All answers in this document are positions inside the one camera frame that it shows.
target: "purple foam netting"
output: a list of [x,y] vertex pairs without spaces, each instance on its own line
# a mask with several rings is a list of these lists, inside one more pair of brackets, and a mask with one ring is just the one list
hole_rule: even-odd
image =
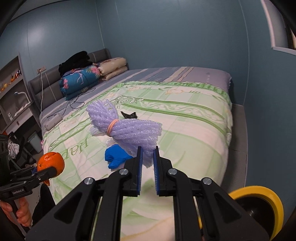
[[[110,123],[114,119],[118,119],[118,112],[109,100],[94,101],[86,110],[91,118],[91,123],[101,132],[106,133]],[[150,167],[158,136],[162,132],[161,126],[161,123],[151,120],[121,119],[113,126],[110,136],[133,157],[137,155],[138,146],[141,146],[143,148],[143,164]]]

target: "mattress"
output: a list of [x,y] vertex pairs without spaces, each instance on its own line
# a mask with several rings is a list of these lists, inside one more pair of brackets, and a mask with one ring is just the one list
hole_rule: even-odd
[[[65,159],[63,173],[50,180],[55,202],[84,178],[112,173],[104,160],[111,138],[91,125],[86,111],[97,99],[110,100],[120,116],[120,111],[136,112],[139,119],[162,123],[160,155],[191,178],[207,176],[221,184],[232,127],[229,81],[226,72],[197,67],[130,70],[89,90],[80,103],[65,109],[68,102],[59,100],[45,109],[42,126],[56,112],[65,112],[52,130],[43,129],[44,152],[59,152]],[[173,200],[156,195],[153,167],[143,167],[140,196],[124,197],[121,240],[152,238],[175,240]]]

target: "bed headboard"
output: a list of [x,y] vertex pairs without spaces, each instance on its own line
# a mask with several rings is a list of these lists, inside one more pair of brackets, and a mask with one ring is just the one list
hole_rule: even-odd
[[[107,59],[111,59],[111,55],[108,49],[101,49],[96,52],[89,53],[90,61],[93,63],[102,62]],[[55,103],[59,99],[63,98],[63,94],[59,89],[59,80],[61,79],[59,73],[59,66],[55,66],[45,72],[42,72],[43,81],[43,101],[42,110]],[[28,82],[31,97],[36,103],[37,108],[40,111],[41,97],[42,97],[42,83],[41,76],[30,80]]]

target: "orange rubber band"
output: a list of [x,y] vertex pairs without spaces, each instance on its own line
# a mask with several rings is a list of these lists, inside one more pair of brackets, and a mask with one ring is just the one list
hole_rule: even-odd
[[114,119],[114,120],[110,123],[110,125],[108,126],[108,129],[107,129],[107,136],[111,137],[111,136],[110,136],[110,133],[111,133],[111,131],[112,131],[113,126],[115,125],[115,123],[116,123],[117,121],[119,121],[119,119]]

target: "orange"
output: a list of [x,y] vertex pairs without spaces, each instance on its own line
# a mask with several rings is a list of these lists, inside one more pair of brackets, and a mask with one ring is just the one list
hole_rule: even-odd
[[[57,175],[60,175],[65,168],[65,162],[62,155],[58,152],[48,152],[44,154],[38,161],[37,171],[41,171],[48,167],[55,167]],[[49,180],[45,180],[44,183],[50,186]]]

